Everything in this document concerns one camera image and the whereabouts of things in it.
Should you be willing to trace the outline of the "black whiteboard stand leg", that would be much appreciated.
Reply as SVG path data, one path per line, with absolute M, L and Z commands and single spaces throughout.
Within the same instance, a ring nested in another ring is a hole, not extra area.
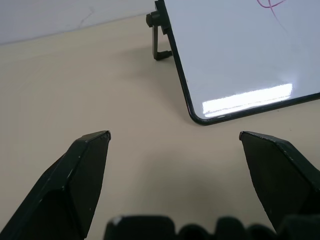
M 162 18 L 158 10 L 146 15 L 146 24 L 149 28 L 152 28 L 152 55 L 156 61 L 167 59 L 173 55 L 171 50 L 158 51 L 161 20 Z

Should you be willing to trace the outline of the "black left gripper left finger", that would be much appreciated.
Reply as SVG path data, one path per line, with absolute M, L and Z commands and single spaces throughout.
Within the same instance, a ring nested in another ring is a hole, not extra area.
M 100 198 L 111 133 L 83 135 L 37 180 L 0 240 L 85 240 Z

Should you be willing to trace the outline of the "black-framed whiteboard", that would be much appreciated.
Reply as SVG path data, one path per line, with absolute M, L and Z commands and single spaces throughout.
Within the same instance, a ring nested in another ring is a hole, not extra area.
M 320 0 L 157 0 L 191 119 L 320 99 Z

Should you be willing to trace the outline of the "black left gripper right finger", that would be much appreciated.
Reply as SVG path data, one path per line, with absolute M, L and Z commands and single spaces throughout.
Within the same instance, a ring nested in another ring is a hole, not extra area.
M 273 228 L 289 216 L 320 217 L 320 170 L 289 141 L 271 135 L 239 134 L 255 192 Z

